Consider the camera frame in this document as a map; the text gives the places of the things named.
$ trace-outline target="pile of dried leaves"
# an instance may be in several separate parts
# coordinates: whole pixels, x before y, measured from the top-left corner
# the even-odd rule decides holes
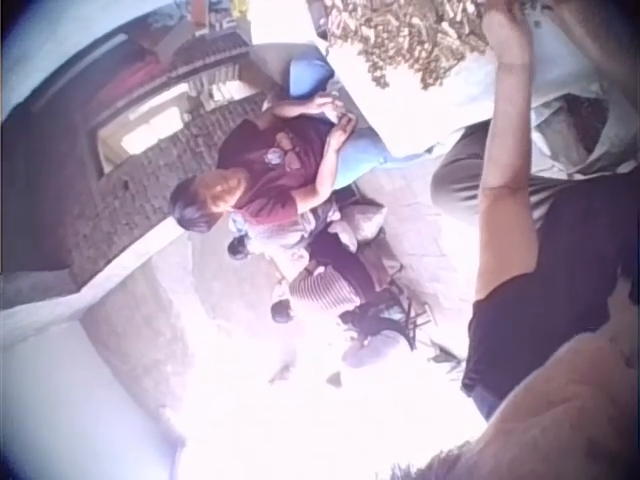
[[[470,53],[486,50],[478,0],[325,0],[329,45],[361,47],[376,85],[406,65],[423,89],[440,85]]]

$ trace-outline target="hand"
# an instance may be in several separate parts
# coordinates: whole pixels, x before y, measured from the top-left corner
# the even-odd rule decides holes
[[[499,64],[528,66],[533,58],[531,29],[519,0],[486,0],[482,30]]]
[[[318,93],[306,102],[305,111],[309,115],[324,113],[329,118],[337,118],[344,113],[344,104],[331,93]]]
[[[347,141],[347,138],[351,136],[356,129],[357,119],[352,113],[347,113],[342,116],[335,127],[329,132],[327,137],[327,146],[335,151],[338,151]]]

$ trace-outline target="white plastic bag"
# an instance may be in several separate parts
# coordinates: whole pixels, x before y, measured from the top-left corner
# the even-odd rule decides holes
[[[358,243],[372,241],[382,229],[387,207],[380,205],[348,205],[342,210],[342,220],[353,231]]]

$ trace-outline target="black t-shirt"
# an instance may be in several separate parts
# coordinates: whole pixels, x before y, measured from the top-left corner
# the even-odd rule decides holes
[[[620,269],[637,285],[639,172],[562,191],[540,230],[535,271],[474,304],[462,389],[486,417],[565,342],[607,321]],[[492,406],[479,405],[487,398]]]

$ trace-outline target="red cloth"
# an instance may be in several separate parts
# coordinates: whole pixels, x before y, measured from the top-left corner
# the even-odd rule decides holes
[[[291,192],[315,181],[332,125],[299,116],[260,130],[243,120],[222,142],[218,168],[244,168],[250,187],[235,205],[247,222],[272,225],[294,220]]]

